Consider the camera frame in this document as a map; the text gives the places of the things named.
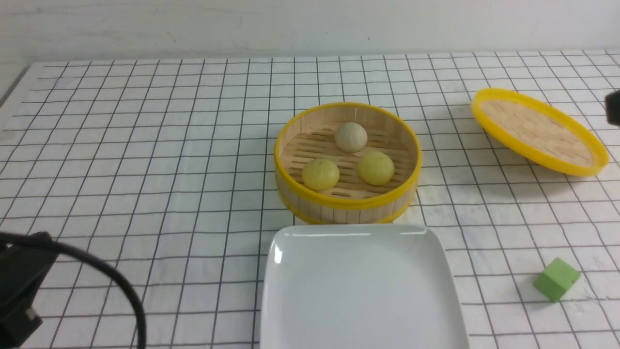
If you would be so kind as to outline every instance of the square plate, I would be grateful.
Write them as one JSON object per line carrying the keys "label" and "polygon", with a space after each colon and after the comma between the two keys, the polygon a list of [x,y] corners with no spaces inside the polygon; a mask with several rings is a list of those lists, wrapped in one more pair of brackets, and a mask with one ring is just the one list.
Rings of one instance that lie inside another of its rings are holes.
{"label": "square plate", "polygon": [[469,348],[448,260],[426,227],[280,230],[261,313],[269,349]]}

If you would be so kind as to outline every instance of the yellow bun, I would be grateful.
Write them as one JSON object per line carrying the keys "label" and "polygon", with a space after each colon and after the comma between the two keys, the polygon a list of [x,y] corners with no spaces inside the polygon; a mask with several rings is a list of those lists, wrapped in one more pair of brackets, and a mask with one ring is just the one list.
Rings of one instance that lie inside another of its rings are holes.
{"label": "yellow bun", "polygon": [[301,170],[304,184],[314,191],[333,188],[340,178],[338,166],[327,159],[314,159]]}
{"label": "yellow bun", "polygon": [[373,186],[382,186],[394,176],[394,162],[379,151],[364,154],[357,163],[357,169],[364,182]]}

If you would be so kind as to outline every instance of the white wall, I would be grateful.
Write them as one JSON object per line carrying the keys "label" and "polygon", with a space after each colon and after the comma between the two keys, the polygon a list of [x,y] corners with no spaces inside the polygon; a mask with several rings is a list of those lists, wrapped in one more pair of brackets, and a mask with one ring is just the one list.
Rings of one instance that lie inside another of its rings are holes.
{"label": "white wall", "polygon": [[620,47],[619,0],[2,0],[0,62]]}

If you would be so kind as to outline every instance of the yellow rim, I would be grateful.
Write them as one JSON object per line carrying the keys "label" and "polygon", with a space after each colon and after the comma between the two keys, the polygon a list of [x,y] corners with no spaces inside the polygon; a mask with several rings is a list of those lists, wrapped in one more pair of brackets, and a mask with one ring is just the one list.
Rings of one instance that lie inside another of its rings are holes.
{"label": "yellow rim", "polygon": [[[372,109],[388,117],[391,117],[392,119],[396,120],[396,122],[400,123],[403,127],[405,127],[405,129],[407,130],[407,132],[409,133],[409,135],[413,138],[415,142],[415,147],[417,149],[416,155],[417,155],[418,161],[415,164],[414,172],[411,174],[411,176],[409,176],[409,178],[407,178],[407,180],[404,183],[402,183],[396,189],[393,189],[379,196],[369,197],[367,199],[342,199],[339,197],[327,196],[327,195],[319,194],[315,191],[312,191],[304,187],[303,185],[297,183],[286,172],[286,170],[284,169],[284,166],[282,166],[282,162],[280,161],[280,154],[278,151],[278,149],[280,148],[280,142],[282,141],[282,135],[286,132],[286,130],[289,127],[291,127],[291,125],[297,119],[304,117],[306,114],[320,110],[320,109],[338,107],[338,106],[354,106],[354,107]],[[312,109],[308,109],[304,112],[299,113],[296,117],[292,118],[289,122],[287,122],[286,125],[284,125],[284,128],[282,128],[282,131],[280,131],[278,139],[275,141],[275,149],[273,151],[273,157],[275,161],[276,171],[280,173],[282,180],[285,182],[286,186],[291,188],[297,195],[303,197],[304,199],[308,201],[314,202],[316,204],[320,204],[322,206],[328,206],[333,209],[360,209],[362,210],[362,209],[373,208],[376,206],[381,206],[386,203],[392,202],[395,199],[401,197],[407,190],[409,190],[414,185],[415,180],[416,178],[418,178],[420,174],[420,170],[422,169],[422,149],[420,149],[420,142],[418,141],[418,138],[415,136],[413,131],[411,131],[409,126],[403,120],[401,120],[398,116],[388,111],[385,111],[381,108],[370,106],[368,104],[354,103],[354,102],[338,102],[338,103],[323,104],[321,106],[317,106]]]}
{"label": "yellow rim", "polygon": [[[592,157],[594,158],[594,164],[592,166],[575,165],[550,156],[541,152],[537,148],[523,143],[521,140],[498,126],[487,116],[487,114],[485,114],[484,111],[482,111],[481,104],[489,99],[503,99],[505,101],[521,104],[525,107],[543,113],[562,124],[573,134],[575,134],[586,145],[586,147],[588,147]],[[474,100],[471,102],[471,110],[480,125],[489,134],[497,138],[498,141],[506,145],[506,147],[552,170],[566,173],[567,175],[586,177],[596,175],[609,163],[607,149],[605,149],[605,146],[598,140],[598,138],[596,138],[596,136],[594,136],[590,131],[570,116],[534,98],[505,89],[481,89],[478,91],[476,96],[474,96]]]}
{"label": "yellow rim", "polygon": [[[291,211],[297,218],[303,220],[304,222],[308,223],[308,224],[332,224],[332,223],[326,223],[326,222],[321,222],[320,220],[314,219],[314,218],[310,218],[308,216],[306,216],[305,214],[301,213],[300,211],[298,211],[295,207],[291,206],[288,201],[284,198],[284,196],[282,195],[282,192],[278,189],[278,195],[280,196],[280,200],[282,200],[282,203],[284,203],[284,206],[286,206],[286,208]],[[407,204],[405,206],[403,206],[401,209],[399,209],[395,214],[381,219],[377,222],[373,222],[373,223],[391,223],[394,222],[394,220],[396,220],[398,217],[402,216],[403,213],[405,213],[405,211],[409,208],[409,205],[411,204],[411,202],[413,201],[413,199],[411,199],[409,202],[407,202]]]}

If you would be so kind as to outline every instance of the black object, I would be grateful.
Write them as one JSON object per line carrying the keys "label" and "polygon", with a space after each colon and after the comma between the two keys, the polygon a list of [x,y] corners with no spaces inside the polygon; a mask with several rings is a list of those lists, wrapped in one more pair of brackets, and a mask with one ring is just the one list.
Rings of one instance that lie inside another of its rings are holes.
{"label": "black object", "polygon": [[[138,343],[136,348],[146,348],[146,316],[144,314],[144,307],[142,306],[136,291],[133,287],[131,287],[129,281],[127,281],[121,273],[114,269],[114,267],[88,252],[82,251],[65,243],[54,242],[48,233],[36,233],[30,236],[25,236],[0,232],[0,245],[3,243],[10,243],[13,246],[9,248],[6,248],[6,246],[0,248],[0,255],[2,256],[4,256],[7,251],[17,247],[17,251],[22,250],[27,253],[34,253],[34,255],[39,256],[39,258],[41,258],[40,256],[42,256],[42,253],[46,254],[49,258],[53,255],[53,259],[42,260],[42,264],[47,265],[47,269],[45,269],[45,272],[40,275],[40,279],[37,279],[38,283],[36,283],[36,287],[34,289],[28,289],[29,292],[31,292],[28,293],[30,296],[29,301],[24,301],[22,303],[19,301],[19,297],[17,298],[18,300],[15,300],[14,297],[9,298],[9,296],[15,294],[18,296],[24,295],[24,291],[20,291],[18,289],[11,291],[11,289],[16,288],[14,285],[18,284],[17,281],[22,278],[27,279],[27,275],[29,273],[32,274],[32,270],[28,266],[30,260],[28,259],[26,263],[24,263],[24,260],[22,259],[22,262],[18,264],[6,263],[5,260],[0,258],[0,306],[2,306],[2,308],[0,308],[0,349],[19,347],[41,324],[41,319],[36,316],[30,306],[32,305],[34,295],[37,293],[43,278],[47,274],[47,271],[53,262],[56,260],[59,253],[68,255],[90,265],[116,282],[118,287],[120,287],[129,300],[129,303],[133,308],[133,312],[136,315],[136,329],[138,331]],[[20,307],[24,307],[24,312],[15,312],[16,309],[21,309]],[[22,325],[19,325],[19,323],[14,324],[13,320],[8,318],[11,314],[17,314],[18,318],[16,319],[23,321]]]}
{"label": "black object", "polygon": [[[46,232],[32,238],[52,241]],[[0,241],[0,348],[21,346],[41,326],[32,302],[56,257],[58,252],[7,247]]]}
{"label": "black object", "polygon": [[620,90],[605,96],[605,113],[609,125],[620,126]]}

